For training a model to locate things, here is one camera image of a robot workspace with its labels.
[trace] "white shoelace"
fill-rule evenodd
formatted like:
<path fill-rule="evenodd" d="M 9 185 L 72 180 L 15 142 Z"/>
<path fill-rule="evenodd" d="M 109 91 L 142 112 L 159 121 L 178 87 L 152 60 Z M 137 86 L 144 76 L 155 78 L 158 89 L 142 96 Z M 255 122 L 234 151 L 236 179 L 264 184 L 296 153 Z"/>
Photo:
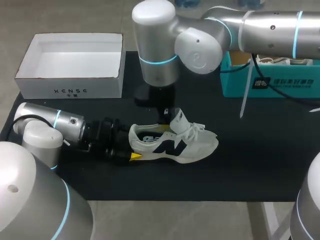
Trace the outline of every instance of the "white shoelace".
<path fill-rule="evenodd" d="M 184 132 L 177 135 L 177 137 L 185 137 L 187 140 L 191 141 L 194 139 L 198 140 L 198 133 L 205 131 L 205 125 L 199 123 L 190 123 L 190 127 Z"/>

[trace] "open box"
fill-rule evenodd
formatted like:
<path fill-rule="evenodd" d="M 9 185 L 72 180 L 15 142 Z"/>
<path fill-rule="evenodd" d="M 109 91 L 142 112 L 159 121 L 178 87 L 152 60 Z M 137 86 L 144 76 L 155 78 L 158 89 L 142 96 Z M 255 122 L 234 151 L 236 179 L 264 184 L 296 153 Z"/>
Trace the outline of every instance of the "open box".
<path fill-rule="evenodd" d="M 221 70 L 228 71 L 239 68 L 250 59 L 249 53 L 240 51 L 227 52 L 221 62 Z M 270 85 L 295 98 L 320 98 L 320 61 L 313 65 L 276 65 L 259 64 L 265 77 L 270 77 Z M 223 95 L 227 98 L 244 96 L 249 67 L 243 70 L 221 73 Z M 261 84 L 261 78 L 255 67 L 252 69 L 250 98 L 282 98 L 267 85 Z"/>
<path fill-rule="evenodd" d="M 15 81 L 25 99 L 121 98 L 123 40 L 118 33 L 36 34 Z"/>

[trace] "white plastic strip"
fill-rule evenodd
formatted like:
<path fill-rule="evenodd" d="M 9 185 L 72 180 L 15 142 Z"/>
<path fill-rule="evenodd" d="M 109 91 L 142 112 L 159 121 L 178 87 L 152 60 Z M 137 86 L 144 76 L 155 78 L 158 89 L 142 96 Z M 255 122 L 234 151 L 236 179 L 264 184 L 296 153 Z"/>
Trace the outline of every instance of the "white plastic strip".
<path fill-rule="evenodd" d="M 70 143 L 67 140 L 63 140 L 63 142 L 65 143 L 65 145 L 67 145 L 68 147 L 70 146 Z"/>
<path fill-rule="evenodd" d="M 230 8 L 230 7 L 227 7 L 227 6 L 213 6 L 213 7 L 209 8 L 208 10 L 210 10 L 210 9 L 217 9 L 217 8 L 219 8 L 219 9 L 228 9 L 228 10 L 233 10 L 233 11 L 239 12 L 239 10 L 233 9 L 233 8 Z"/>
<path fill-rule="evenodd" d="M 242 20 L 241 20 L 242 23 L 241 23 L 241 25 L 240 25 L 240 27 L 239 27 L 238 45 L 239 45 L 240 51 L 242 51 L 242 52 L 244 52 L 244 49 L 243 49 L 243 47 L 242 47 L 242 31 L 243 31 L 243 28 L 244 28 L 244 25 L 245 25 L 245 22 L 246 22 L 248 16 L 249 16 L 252 12 L 254 12 L 254 11 L 247 11 L 247 12 L 246 12 L 246 14 L 243 16 L 243 18 L 242 18 Z"/>
<path fill-rule="evenodd" d="M 248 77 L 246 79 L 246 85 L 245 85 L 245 91 L 244 91 L 244 96 L 242 100 L 242 106 L 241 106 L 241 111 L 240 111 L 240 118 L 244 116 L 244 111 L 247 103 L 247 98 L 248 98 L 248 93 L 249 93 L 249 88 L 250 88 L 250 82 L 251 82 L 251 76 L 252 76 L 252 69 L 254 68 L 254 61 L 251 56 L 250 59 L 250 64 L 249 64 L 249 72 L 248 72 Z"/>
<path fill-rule="evenodd" d="M 312 109 L 309 111 L 309 113 L 315 113 L 315 112 L 319 112 L 320 111 L 320 108 L 316 108 L 316 109 Z"/>

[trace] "white sneaker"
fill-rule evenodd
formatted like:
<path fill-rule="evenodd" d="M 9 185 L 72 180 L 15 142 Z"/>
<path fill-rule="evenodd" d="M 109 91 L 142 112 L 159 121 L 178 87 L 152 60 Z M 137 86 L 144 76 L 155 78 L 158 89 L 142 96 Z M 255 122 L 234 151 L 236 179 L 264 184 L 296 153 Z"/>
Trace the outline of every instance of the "white sneaker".
<path fill-rule="evenodd" d="M 208 157 L 217 148 L 217 135 L 205 130 L 205 125 L 190 123 L 180 108 L 175 109 L 170 125 L 133 124 L 129 131 L 129 143 L 139 160 L 169 158 L 188 164 Z"/>

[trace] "teal box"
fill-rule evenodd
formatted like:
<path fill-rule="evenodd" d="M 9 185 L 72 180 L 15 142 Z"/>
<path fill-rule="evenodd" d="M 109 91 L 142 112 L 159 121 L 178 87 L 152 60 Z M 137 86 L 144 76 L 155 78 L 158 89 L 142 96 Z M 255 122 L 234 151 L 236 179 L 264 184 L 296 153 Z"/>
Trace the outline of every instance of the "teal box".
<path fill-rule="evenodd" d="M 221 71 L 239 68 L 243 65 L 232 65 L 229 52 L 221 62 Z M 274 65 L 260 64 L 261 72 L 270 77 L 270 85 L 295 98 L 320 98 L 320 60 L 314 60 L 313 65 Z M 243 70 L 221 73 L 223 95 L 227 98 L 244 96 L 247 84 L 249 66 Z M 262 84 L 255 67 L 252 70 L 249 98 L 283 98 L 270 87 L 255 89 Z"/>

